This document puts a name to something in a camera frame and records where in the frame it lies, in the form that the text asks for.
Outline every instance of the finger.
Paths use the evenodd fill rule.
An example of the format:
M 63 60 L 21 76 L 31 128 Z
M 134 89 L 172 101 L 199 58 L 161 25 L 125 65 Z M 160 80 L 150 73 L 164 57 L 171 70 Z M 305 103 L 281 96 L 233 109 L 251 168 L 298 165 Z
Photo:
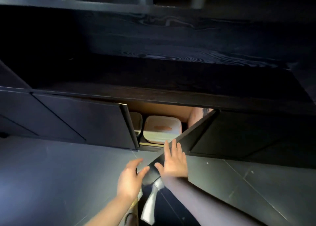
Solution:
M 182 159 L 182 148 L 181 148 L 181 144 L 177 143 L 177 155 L 178 155 L 178 159 Z
M 186 165 L 186 155 L 185 155 L 185 152 L 182 152 L 182 162 Z
M 142 162 L 143 158 L 134 159 L 128 162 L 126 168 L 136 168 L 137 165 Z
M 155 167 L 158 169 L 158 172 L 159 172 L 160 176 L 163 175 L 164 167 L 162 166 L 162 164 L 155 163 Z
M 166 159 L 170 159 L 171 158 L 171 153 L 170 153 L 169 143 L 168 143 L 167 140 L 165 141 L 165 146 L 164 146 L 163 149 L 164 149 L 164 152 L 165 152 L 165 160 Z
M 177 156 L 177 143 L 176 139 L 172 140 L 172 146 L 171 146 L 171 157 L 176 157 Z
M 137 178 L 143 180 L 145 174 L 148 172 L 149 170 L 149 166 L 146 166 L 145 168 L 143 168 L 137 175 Z

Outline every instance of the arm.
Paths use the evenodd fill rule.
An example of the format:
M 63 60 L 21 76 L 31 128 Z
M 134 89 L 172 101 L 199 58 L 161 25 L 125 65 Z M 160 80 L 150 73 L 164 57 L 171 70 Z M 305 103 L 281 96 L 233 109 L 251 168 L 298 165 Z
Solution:
M 143 159 L 130 161 L 118 179 L 116 197 L 85 226 L 117 226 L 136 199 L 149 166 L 136 174 L 136 167 Z
M 172 141 L 171 152 L 168 142 L 165 142 L 165 163 L 156 163 L 165 186 L 192 213 L 201 226 L 234 225 L 257 226 L 264 225 L 246 213 L 204 192 L 188 181 L 186 155 L 182 152 L 180 143 Z

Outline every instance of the person's right arm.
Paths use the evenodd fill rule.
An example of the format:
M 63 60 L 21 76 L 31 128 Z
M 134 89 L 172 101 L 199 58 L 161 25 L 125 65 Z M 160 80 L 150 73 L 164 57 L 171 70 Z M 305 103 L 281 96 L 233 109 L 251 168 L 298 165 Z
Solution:
M 188 181 L 186 155 L 180 143 L 172 141 L 171 152 L 166 141 L 165 163 L 156 163 L 165 186 L 192 213 L 201 226 L 264 225 L 248 214 L 204 192 Z

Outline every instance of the floor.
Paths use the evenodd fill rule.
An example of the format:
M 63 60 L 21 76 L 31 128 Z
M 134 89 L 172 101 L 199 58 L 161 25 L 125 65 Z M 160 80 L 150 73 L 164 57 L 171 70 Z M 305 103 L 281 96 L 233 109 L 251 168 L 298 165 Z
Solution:
M 116 195 L 120 172 L 136 157 L 144 167 L 156 153 L 0 139 L 0 226 L 84 225 Z M 316 221 L 316 170 L 194 156 L 187 162 L 192 183 L 269 226 Z M 143 191 L 145 199 L 150 189 Z M 156 205 L 156 225 L 198 225 L 168 189 Z

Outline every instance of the white storage box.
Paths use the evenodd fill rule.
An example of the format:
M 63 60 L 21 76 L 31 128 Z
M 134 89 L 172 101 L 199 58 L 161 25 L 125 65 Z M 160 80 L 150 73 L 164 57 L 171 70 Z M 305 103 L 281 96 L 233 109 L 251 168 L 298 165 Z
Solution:
M 166 116 L 148 116 L 144 126 L 144 138 L 154 144 L 171 142 L 182 134 L 181 121 L 177 118 Z
M 133 123 L 135 134 L 136 136 L 139 136 L 143 127 L 143 117 L 140 113 L 137 112 L 130 112 L 130 116 Z

